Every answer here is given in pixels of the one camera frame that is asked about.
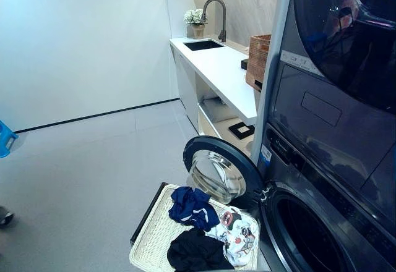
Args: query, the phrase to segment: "potted plant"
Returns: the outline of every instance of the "potted plant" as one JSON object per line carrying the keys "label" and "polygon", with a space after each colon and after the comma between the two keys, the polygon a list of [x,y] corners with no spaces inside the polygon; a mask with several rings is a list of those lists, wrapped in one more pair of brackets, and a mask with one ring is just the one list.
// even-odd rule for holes
{"label": "potted plant", "polygon": [[203,9],[190,9],[184,14],[184,21],[187,26],[187,37],[189,37],[189,27],[192,28],[193,38],[200,39],[204,37],[205,24],[201,22]]}

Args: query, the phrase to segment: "clothes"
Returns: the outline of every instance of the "clothes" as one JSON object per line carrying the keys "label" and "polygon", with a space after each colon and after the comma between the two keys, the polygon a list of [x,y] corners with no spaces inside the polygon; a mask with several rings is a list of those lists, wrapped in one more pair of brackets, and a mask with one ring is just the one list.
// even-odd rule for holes
{"label": "clothes", "polygon": [[169,210],[169,217],[186,226],[193,225],[209,231],[219,224],[213,206],[208,203],[210,195],[200,189],[179,187],[171,195],[174,204]]}
{"label": "clothes", "polygon": [[224,243],[198,228],[184,231],[171,242],[169,264],[177,271],[233,270],[223,255]]}
{"label": "clothes", "polygon": [[251,251],[259,241],[259,226],[254,218],[237,207],[227,207],[220,215],[220,224],[206,235],[224,242],[224,256],[233,266],[249,263]]}

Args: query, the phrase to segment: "white flowers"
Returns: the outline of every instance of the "white flowers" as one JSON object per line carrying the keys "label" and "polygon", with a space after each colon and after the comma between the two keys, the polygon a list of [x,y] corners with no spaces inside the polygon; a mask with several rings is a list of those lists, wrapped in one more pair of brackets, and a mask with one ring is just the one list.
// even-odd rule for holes
{"label": "white flowers", "polygon": [[184,21],[185,23],[191,23],[194,25],[201,24],[202,22],[200,21],[203,13],[203,9],[190,9],[189,11],[186,11],[184,14]]}

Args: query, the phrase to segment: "black sink basin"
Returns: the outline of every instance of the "black sink basin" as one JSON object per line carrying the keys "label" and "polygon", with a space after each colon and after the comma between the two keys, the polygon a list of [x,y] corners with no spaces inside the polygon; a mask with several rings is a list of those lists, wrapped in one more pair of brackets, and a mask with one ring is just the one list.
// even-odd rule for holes
{"label": "black sink basin", "polygon": [[218,44],[212,40],[205,41],[197,41],[197,42],[187,42],[184,44],[192,51],[200,51],[202,49],[210,49],[210,48],[222,48],[223,45]]}

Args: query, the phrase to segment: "tile backsplash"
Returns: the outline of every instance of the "tile backsplash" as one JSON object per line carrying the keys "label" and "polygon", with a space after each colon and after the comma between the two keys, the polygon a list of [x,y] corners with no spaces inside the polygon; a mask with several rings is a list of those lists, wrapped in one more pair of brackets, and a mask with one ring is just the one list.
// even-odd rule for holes
{"label": "tile backsplash", "polygon": [[[277,0],[224,0],[227,38],[249,46],[250,36],[270,34]],[[222,8],[216,5],[215,33],[222,29]]]}

